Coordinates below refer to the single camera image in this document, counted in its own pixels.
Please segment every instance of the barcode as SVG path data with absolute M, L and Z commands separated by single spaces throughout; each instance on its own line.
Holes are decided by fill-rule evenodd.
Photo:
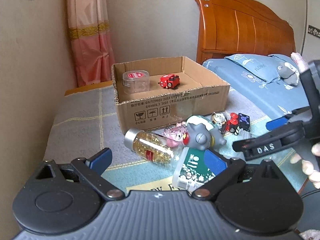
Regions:
M 186 188 L 187 188 L 187 185 L 188 185 L 187 182 L 178 180 L 178 188 L 186 189 Z

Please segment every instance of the cardboard box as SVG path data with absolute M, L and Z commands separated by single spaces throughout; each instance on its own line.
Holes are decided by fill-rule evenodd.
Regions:
M 145 70 L 150 75 L 150 91 L 125 94 L 122 74 Z M 160 77 L 174 73 L 180 77 L 177 89 L 164 89 Z M 152 58 L 114 64 L 111 70 L 116 111 L 121 131 L 130 128 L 152 130 L 225 109 L 230 84 L 187 57 Z

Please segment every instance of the curtain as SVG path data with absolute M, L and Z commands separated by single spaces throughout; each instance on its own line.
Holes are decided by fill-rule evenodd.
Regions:
M 106 0 L 67 0 L 78 86 L 111 80 L 115 62 Z

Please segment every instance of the wall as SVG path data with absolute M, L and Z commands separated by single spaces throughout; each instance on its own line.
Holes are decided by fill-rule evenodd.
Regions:
M 18 232 L 12 200 L 76 86 L 67 33 L 66 0 L 0 0 L 0 240 Z
M 308 25 L 320 29 L 320 0 L 308 0 Z M 320 59 L 320 39 L 306 33 L 302 56 L 308 62 Z
M 306 0 L 257 0 L 289 21 L 299 52 L 304 39 Z M 194 0 L 107 0 L 117 62 L 150 57 L 196 59 L 199 9 Z

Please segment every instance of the wooden headboard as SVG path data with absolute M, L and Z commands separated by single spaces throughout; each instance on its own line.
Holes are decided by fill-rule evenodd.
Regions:
M 200 8 L 197 62 L 235 53 L 290 56 L 293 29 L 255 0 L 196 0 Z

